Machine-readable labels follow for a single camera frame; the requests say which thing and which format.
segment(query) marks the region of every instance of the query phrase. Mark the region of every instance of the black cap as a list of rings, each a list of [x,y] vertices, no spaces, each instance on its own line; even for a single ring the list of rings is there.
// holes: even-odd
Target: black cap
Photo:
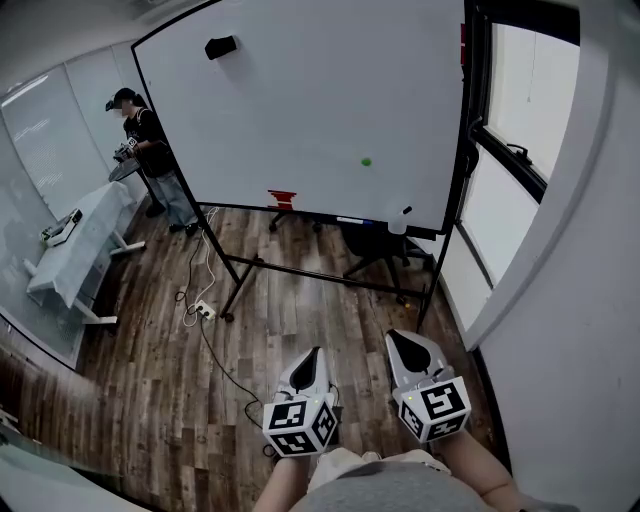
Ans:
[[[135,91],[129,89],[128,87],[123,87],[117,93],[113,95],[113,98],[110,99],[105,105],[104,109],[106,111],[112,110],[114,108],[122,107],[122,100],[133,100],[136,97]]]

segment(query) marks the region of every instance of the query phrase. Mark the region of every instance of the wooden floor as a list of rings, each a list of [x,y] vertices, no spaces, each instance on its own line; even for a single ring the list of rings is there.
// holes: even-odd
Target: wooden floor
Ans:
[[[324,226],[315,234],[310,222],[289,217],[270,233],[272,216],[220,210],[214,231],[226,251],[258,253],[273,263],[340,275],[357,261],[337,228]],[[79,464],[115,475],[112,481],[122,493],[164,510],[245,511],[271,469],[262,454],[262,433],[244,416],[251,397],[223,378],[199,325],[185,327],[185,304],[174,300],[185,290],[198,236],[171,235],[164,218],[138,214],[125,238],[146,240],[148,250],[112,264],[95,306],[101,314],[115,309],[121,321],[117,334],[87,331],[80,375],[27,361],[24,375],[12,382],[21,390],[24,433]],[[193,260],[190,302],[209,283],[204,258],[201,247]],[[232,280],[215,254],[211,261],[217,279],[203,299],[219,310]],[[420,289],[429,282],[418,263],[405,269],[398,262],[398,270],[405,287]],[[389,282],[384,264],[358,277]],[[413,301],[406,310],[390,294],[257,269],[234,305],[235,322],[207,322],[205,334],[227,370],[263,402],[293,358],[312,346],[324,347],[344,406],[341,444],[388,456],[417,447],[389,403],[383,342],[390,328],[414,330],[416,306]],[[493,448],[475,364],[439,288],[423,334],[465,378],[471,431]],[[260,423],[260,407],[250,412]]]

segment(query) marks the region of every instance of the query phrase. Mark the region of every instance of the person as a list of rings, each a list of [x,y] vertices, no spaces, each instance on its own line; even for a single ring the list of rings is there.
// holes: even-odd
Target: person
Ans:
[[[178,164],[169,148],[158,116],[146,107],[142,96],[124,87],[107,103],[118,117],[124,117],[127,138],[135,139],[135,157],[147,177],[149,186],[169,217],[169,231],[185,229],[188,236],[198,229],[195,212],[175,174]]]
[[[433,443],[446,465],[423,450],[380,460],[344,448],[321,455],[308,482],[309,457],[280,459],[254,512],[575,512],[522,494],[498,460],[468,432]]]

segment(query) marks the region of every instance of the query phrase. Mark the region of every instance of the red object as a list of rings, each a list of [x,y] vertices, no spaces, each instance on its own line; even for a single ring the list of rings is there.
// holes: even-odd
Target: red object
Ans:
[[[295,192],[284,192],[282,190],[269,190],[269,193],[278,201],[277,206],[270,206],[269,208],[280,208],[281,210],[293,210],[293,203],[291,200],[297,195]]]
[[[460,65],[464,66],[464,52],[466,47],[466,31],[464,27],[464,23],[460,24]]]

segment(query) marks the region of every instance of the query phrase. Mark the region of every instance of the office chair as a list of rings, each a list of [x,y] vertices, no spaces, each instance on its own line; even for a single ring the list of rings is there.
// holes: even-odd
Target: office chair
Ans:
[[[359,263],[343,274],[345,278],[383,259],[387,264],[389,274],[391,274],[393,286],[400,288],[398,272],[393,261],[394,256],[402,259],[403,267],[408,267],[411,264],[409,258],[421,259],[423,269],[428,268],[432,260],[431,254],[425,253],[409,240],[406,235],[394,235],[387,231],[377,231],[362,226],[343,225],[340,226],[340,230],[349,251],[362,258]],[[398,295],[396,302],[405,305],[406,299]]]

